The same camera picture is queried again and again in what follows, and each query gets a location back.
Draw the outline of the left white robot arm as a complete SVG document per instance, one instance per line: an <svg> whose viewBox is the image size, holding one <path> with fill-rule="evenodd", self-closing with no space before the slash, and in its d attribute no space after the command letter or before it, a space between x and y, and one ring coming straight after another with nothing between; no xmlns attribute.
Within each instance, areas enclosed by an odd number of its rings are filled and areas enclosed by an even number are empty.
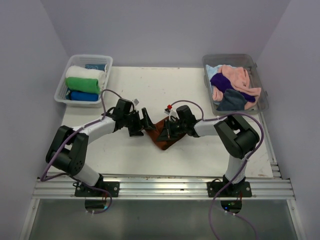
<svg viewBox="0 0 320 240"><path fill-rule="evenodd" d="M86 190L92 196L101 195L104 190L101 175L86 164L88 145L122 128L127 128L131 137L143 136L143 130L155 130L147 109L141 111L142 118L132 101L121 98L92 122L76 127L60 126L46 154L47 167L40 180L51 180L53 177L48 177L47 173L54 167L86 184Z"/></svg>

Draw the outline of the brown towel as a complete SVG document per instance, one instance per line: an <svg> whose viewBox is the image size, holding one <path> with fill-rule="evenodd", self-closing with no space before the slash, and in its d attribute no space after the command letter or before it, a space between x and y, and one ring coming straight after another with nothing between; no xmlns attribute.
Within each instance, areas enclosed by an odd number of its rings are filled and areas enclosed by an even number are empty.
<svg viewBox="0 0 320 240"><path fill-rule="evenodd" d="M177 138L175 139L164 139L161 137L162 140L158 140L158 138L161 136L161 133L165 129L165 120L168 120L168 117L163 118L159 122L155 123L155 129L145 129L144 131L147 133L147 135L150 137L152 142L162 151L167 150L169 147L171 147L176 142L180 141L186 133L179 134Z"/></svg>

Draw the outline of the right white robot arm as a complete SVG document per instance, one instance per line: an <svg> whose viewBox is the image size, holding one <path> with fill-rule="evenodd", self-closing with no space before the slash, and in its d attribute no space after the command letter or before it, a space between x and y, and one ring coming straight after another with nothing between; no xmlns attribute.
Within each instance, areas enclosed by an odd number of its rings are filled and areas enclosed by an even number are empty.
<svg viewBox="0 0 320 240"><path fill-rule="evenodd" d="M229 114L224 119L196 119L187 105L178 107L176 112L177 117L164 121L156 141L175 142L183 135L194 138L218 136L229 153L222 189L227 196L235 196L245 179L248 158L260 143L259 134L240 114Z"/></svg>

